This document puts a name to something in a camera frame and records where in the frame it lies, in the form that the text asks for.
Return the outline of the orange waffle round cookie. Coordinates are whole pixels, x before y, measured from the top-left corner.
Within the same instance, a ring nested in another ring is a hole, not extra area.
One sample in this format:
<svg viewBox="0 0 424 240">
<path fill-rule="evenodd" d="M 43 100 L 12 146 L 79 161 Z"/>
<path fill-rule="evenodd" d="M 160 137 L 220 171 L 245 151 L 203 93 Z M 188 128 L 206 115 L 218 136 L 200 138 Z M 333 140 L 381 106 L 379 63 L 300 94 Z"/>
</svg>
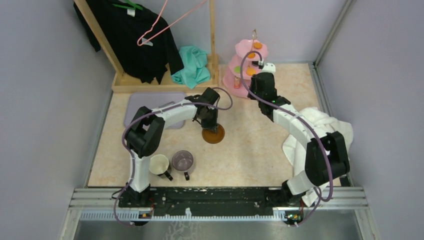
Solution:
<svg viewBox="0 0 424 240">
<path fill-rule="evenodd" d="M 254 69 L 254 68 L 252 68 L 252 67 L 248 67 L 248 68 L 247 68 L 247 70 L 246 70 L 246 74 L 247 74 L 248 76 L 253 76 L 253 75 L 255 75 L 256 73 L 257 73 L 256 69 Z"/>
</svg>

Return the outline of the brown saucer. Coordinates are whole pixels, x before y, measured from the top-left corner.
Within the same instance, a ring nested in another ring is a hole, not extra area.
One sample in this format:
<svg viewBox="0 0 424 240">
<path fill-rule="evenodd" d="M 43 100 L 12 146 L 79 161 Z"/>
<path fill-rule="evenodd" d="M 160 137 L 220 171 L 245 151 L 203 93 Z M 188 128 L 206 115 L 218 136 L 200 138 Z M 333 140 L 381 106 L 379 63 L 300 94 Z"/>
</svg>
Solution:
<svg viewBox="0 0 424 240">
<path fill-rule="evenodd" d="M 203 129 L 202 138 L 209 144 L 218 144 L 225 137 L 225 129 L 221 124 L 218 124 L 214 129 Z"/>
</svg>

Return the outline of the red striped cake piece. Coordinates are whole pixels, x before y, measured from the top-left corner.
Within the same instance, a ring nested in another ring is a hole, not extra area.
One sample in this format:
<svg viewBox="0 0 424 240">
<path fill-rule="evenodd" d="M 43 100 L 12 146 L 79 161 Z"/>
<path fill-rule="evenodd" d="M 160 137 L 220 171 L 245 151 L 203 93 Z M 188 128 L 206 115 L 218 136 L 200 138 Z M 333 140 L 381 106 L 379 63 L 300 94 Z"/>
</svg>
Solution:
<svg viewBox="0 0 424 240">
<path fill-rule="evenodd" d="M 235 89 L 239 89 L 241 85 L 241 79 L 237 76 L 234 77 L 234 83 L 233 83 L 233 87 Z"/>
</svg>

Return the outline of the green round cookie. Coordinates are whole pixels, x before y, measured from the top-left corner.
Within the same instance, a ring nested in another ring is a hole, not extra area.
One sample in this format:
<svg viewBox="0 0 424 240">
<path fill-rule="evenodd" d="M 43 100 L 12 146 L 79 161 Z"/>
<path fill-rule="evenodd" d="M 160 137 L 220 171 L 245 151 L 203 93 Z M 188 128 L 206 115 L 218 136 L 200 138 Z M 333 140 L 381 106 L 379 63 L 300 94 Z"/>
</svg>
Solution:
<svg viewBox="0 0 424 240">
<path fill-rule="evenodd" d="M 235 66 L 234 68 L 233 68 L 233 71 L 234 71 L 234 73 L 236 73 L 236 74 L 239 74 L 240 73 L 240 71 L 241 71 L 241 67 L 238 65 L 238 66 Z"/>
</svg>

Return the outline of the small orange round cookie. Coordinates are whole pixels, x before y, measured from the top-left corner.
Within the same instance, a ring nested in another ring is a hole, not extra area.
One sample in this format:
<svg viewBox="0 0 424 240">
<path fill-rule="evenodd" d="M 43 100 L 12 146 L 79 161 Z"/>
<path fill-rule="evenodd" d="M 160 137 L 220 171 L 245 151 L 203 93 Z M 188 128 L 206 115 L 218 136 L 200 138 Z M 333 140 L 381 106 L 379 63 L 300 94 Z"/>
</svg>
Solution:
<svg viewBox="0 0 424 240">
<path fill-rule="evenodd" d="M 247 56 L 249 59 L 254 59 L 256 57 L 256 53 L 252 52 Z"/>
</svg>

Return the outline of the orange swirl cookie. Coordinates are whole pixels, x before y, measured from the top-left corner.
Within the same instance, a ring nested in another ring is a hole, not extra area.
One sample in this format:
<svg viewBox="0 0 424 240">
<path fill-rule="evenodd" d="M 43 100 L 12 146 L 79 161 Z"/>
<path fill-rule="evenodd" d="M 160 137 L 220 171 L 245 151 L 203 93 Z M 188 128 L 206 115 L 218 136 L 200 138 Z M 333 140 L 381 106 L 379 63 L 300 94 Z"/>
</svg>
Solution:
<svg viewBox="0 0 424 240">
<path fill-rule="evenodd" d="M 263 45 L 260 42 L 254 42 L 253 43 L 253 48 L 254 49 L 260 50 L 262 47 L 263 47 Z"/>
</svg>

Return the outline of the purple mug black handle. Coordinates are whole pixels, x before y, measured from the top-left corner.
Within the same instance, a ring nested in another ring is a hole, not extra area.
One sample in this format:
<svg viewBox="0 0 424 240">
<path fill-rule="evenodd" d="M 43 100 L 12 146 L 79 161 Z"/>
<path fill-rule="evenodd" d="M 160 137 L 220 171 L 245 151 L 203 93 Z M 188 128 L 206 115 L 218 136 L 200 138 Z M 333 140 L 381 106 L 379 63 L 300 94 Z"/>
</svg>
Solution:
<svg viewBox="0 0 424 240">
<path fill-rule="evenodd" d="M 171 164 L 175 170 L 183 173 L 186 181 L 191 179 L 190 174 L 195 167 L 195 159 L 189 151 L 180 150 L 176 152 L 171 159 Z"/>
</svg>

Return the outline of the cream mug black handle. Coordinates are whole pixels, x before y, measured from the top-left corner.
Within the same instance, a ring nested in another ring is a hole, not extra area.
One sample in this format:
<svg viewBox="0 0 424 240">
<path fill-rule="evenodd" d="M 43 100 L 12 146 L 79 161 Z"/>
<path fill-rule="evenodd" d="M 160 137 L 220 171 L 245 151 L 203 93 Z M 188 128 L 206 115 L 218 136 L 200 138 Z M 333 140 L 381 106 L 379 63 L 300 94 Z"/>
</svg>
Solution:
<svg viewBox="0 0 424 240">
<path fill-rule="evenodd" d="M 156 154 L 150 158 L 149 171 L 155 176 L 173 181 L 172 165 L 170 160 L 163 154 Z"/>
</svg>

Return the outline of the lavender serving tray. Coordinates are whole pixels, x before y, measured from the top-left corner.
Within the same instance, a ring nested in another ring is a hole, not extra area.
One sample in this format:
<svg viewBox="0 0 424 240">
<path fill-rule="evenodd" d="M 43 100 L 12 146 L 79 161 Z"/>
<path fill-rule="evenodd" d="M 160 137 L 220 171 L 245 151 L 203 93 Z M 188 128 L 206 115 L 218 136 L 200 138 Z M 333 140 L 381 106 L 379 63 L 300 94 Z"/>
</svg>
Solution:
<svg viewBox="0 0 424 240">
<path fill-rule="evenodd" d="M 123 125 L 127 127 L 141 107 L 149 109 L 164 108 L 182 101 L 187 95 L 184 92 L 136 92 L 130 95 Z"/>
</svg>

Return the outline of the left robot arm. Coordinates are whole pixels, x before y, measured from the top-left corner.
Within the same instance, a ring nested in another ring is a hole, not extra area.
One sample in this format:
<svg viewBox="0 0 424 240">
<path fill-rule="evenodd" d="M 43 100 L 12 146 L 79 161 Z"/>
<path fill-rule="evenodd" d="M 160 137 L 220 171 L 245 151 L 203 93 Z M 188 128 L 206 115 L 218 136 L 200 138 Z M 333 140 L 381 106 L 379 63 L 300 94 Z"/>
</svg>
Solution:
<svg viewBox="0 0 424 240">
<path fill-rule="evenodd" d="M 183 100 L 160 108 L 140 107 L 132 121 L 122 134 L 122 144 L 130 154 L 130 176 L 115 200 L 115 206 L 121 208 L 146 207 L 151 199 L 149 173 L 165 175 L 169 180 L 169 160 L 160 161 L 153 171 L 151 164 L 156 160 L 163 132 L 176 123 L 192 120 L 202 128 L 203 138 L 215 144 L 225 135 L 218 124 L 218 102 L 220 94 L 217 88 L 208 87 L 202 94 L 191 95 Z"/>
</svg>

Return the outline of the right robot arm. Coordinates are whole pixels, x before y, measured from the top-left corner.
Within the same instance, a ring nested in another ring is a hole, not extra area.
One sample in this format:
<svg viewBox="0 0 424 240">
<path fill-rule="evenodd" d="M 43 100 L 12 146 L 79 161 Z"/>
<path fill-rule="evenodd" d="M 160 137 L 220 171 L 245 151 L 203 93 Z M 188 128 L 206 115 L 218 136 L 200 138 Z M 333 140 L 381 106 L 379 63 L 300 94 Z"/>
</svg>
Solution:
<svg viewBox="0 0 424 240">
<path fill-rule="evenodd" d="M 350 171 L 348 152 L 354 139 L 353 126 L 346 121 L 306 107 L 297 111 L 275 88 L 276 66 L 258 64 L 260 72 L 251 76 L 248 98 L 258 101 L 263 115 L 289 132 L 282 150 L 293 166 L 294 176 L 282 184 L 281 199 L 287 206 L 302 200 L 308 207 L 315 201 L 327 202 L 325 187 Z"/>
</svg>

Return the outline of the pink three-tier cake stand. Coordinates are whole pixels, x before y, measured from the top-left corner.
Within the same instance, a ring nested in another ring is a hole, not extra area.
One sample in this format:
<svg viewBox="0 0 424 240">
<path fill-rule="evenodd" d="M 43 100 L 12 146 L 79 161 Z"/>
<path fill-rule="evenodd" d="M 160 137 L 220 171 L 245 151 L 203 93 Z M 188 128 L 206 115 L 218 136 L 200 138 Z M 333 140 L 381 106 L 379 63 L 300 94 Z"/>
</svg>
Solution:
<svg viewBox="0 0 424 240">
<path fill-rule="evenodd" d="M 235 45 L 235 55 L 232 57 L 231 61 L 228 64 L 224 77 L 222 78 L 222 83 L 228 89 L 228 91 L 236 97 L 246 98 L 248 95 L 248 91 L 242 84 L 242 80 L 249 86 L 251 83 L 251 77 L 248 76 L 246 71 L 248 67 L 256 69 L 256 73 L 260 73 L 262 70 L 258 66 L 258 62 L 260 60 L 259 55 L 256 53 L 255 58 L 249 59 L 248 57 L 244 62 L 242 62 L 243 57 L 249 51 L 257 51 L 262 55 L 263 58 L 267 57 L 269 54 L 268 47 L 266 44 L 262 43 L 261 49 L 253 48 L 254 42 L 260 42 L 257 37 L 257 31 L 254 29 L 252 31 L 251 39 L 242 39 L 239 43 Z M 236 66 L 240 66 L 240 73 L 234 73 L 233 68 Z M 234 88 L 234 78 L 240 78 L 240 88 Z"/>
</svg>

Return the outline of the teal cloth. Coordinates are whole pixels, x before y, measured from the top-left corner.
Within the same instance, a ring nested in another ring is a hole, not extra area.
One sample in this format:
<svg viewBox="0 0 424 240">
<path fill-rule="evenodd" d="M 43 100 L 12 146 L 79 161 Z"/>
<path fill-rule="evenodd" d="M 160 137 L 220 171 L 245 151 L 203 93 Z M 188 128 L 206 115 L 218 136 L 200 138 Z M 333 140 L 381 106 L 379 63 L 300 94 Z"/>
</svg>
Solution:
<svg viewBox="0 0 424 240">
<path fill-rule="evenodd" d="M 199 84 L 211 79 L 211 73 L 207 68 L 208 54 L 197 46 L 182 46 L 179 55 L 183 63 L 183 69 L 171 75 L 172 82 L 185 85 L 194 89 Z"/>
</svg>

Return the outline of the white towel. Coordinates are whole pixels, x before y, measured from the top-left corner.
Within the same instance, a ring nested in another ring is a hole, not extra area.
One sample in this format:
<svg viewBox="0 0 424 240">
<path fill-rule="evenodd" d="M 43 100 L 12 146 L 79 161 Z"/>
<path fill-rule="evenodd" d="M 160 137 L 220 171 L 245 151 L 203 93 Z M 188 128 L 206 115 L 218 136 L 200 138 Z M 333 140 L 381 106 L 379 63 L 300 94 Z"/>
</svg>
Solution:
<svg viewBox="0 0 424 240">
<path fill-rule="evenodd" d="M 331 124 L 340 124 L 349 137 L 353 133 L 351 124 L 315 107 L 298 112 L 287 104 L 273 111 L 273 122 L 289 132 L 282 144 L 283 153 L 293 167 L 293 177 L 281 186 L 287 198 L 300 198 L 308 207 L 317 199 L 329 201 L 333 180 L 350 171 L 344 135 Z"/>
</svg>

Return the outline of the black t-shirt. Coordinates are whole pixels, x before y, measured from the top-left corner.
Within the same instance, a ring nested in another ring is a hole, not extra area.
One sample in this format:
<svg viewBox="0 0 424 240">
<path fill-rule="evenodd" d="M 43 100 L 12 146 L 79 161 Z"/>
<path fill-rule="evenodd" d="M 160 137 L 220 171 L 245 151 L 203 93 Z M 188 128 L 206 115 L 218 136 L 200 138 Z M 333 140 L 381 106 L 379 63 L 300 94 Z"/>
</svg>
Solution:
<svg viewBox="0 0 424 240">
<path fill-rule="evenodd" d="M 168 23 L 142 6 L 143 10 L 115 7 L 119 0 L 89 0 L 87 4 L 106 36 L 124 71 L 142 83 L 162 82 L 184 68 Z"/>
</svg>

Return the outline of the green clothes hanger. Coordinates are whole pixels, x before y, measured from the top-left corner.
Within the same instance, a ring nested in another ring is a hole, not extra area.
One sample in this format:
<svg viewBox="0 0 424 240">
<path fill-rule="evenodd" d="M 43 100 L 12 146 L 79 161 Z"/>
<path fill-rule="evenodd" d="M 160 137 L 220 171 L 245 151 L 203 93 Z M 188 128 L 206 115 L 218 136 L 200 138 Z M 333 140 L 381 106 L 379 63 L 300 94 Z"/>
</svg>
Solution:
<svg viewBox="0 0 424 240">
<path fill-rule="evenodd" d="M 125 3 L 113 3 L 112 5 L 117 8 L 129 9 L 129 10 L 140 10 L 142 11 L 144 8 L 139 4 L 133 3 L 130 0 L 125 0 Z"/>
</svg>

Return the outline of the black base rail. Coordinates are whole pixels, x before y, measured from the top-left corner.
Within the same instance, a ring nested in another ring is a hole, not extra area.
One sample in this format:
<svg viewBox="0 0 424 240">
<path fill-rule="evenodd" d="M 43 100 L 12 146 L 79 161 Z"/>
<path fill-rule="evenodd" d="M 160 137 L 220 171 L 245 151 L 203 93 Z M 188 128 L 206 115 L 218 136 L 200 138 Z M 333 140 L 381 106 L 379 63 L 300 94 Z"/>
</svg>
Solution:
<svg viewBox="0 0 424 240">
<path fill-rule="evenodd" d="M 300 198 L 287 198 L 280 187 L 148 187 L 138 193 L 127 188 L 118 198 L 120 208 L 148 208 L 155 217 L 271 216 L 278 207 L 300 207 Z"/>
</svg>

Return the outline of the wooden clothes rack frame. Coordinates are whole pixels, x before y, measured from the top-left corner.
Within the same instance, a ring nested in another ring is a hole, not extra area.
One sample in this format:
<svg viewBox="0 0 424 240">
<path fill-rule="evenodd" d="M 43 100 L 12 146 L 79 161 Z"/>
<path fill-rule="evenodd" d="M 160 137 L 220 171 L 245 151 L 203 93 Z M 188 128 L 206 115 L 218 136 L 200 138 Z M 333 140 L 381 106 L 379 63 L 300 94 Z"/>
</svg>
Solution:
<svg viewBox="0 0 424 240">
<path fill-rule="evenodd" d="M 210 22 L 210 54 L 207 56 L 208 65 L 207 68 L 211 74 L 209 81 L 197 85 L 194 89 L 190 89 L 182 84 L 176 84 L 172 81 L 169 72 L 166 72 L 162 78 L 160 84 L 157 81 L 152 83 L 142 83 L 141 80 L 127 74 L 121 63 L 119 62 L 116 54 L 114 53 L 111 45 L 109 44 L 106 36 L 104 35 L 98 21 L 92 13 L 89 5 L 85 0 L 75 0 L 74 3 L 77 5 L 82 16 L 93 32 L 94 36 L 99 42 L 100 47 L 106 54 L 108 60 L 112 64 L 115 70 L 115 76 L 111 89 L 114 93 L 135 93 L 135 92 L 195 92 L 203 91 L 208 87 L 218 87 L 219 80 L 219 55 L 216 53 L 215 45 L 215 2 L 213 0 L 204 0 L 193 9 L 189 10 L 190 14 L 194 10 L 201 7 L 201 5 L 208 3 L 209 7 L 209 22 Z"/>
</svg>

